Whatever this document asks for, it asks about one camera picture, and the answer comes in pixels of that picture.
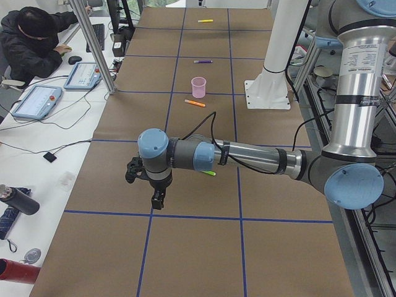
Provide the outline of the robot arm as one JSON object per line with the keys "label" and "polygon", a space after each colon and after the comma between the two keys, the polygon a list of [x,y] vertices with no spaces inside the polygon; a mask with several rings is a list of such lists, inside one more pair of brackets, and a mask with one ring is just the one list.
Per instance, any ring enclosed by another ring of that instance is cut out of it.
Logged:
{"label": "robot arm", "polygon": [[375,166],[371,137],[388,42],[395,36],[394,1],[321,1],[316,37],[342,46],[334,119],[329,143],[318,153],[206,139],[195,132],[169,138],[148,129],[138,138],[139,154],[127,166],[126,180],[147,180],[152,207],[162,209],[175,168],[210,171],[234,163],[263,174],[286,174],[310,184],[344,209],[363,209],[384,189]]}

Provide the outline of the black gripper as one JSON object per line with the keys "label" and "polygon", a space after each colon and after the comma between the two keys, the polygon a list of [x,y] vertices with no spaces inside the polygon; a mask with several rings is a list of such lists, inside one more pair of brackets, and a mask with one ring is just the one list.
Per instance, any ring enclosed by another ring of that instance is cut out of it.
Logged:
{"label": "black gripper", "polygon": [[164,207],[166,188],[171,185],[172,177],[167,176],[161,180],[149,179],[149,183],[154,188],[154,194],[151,198],[152,208],[161,210]]}

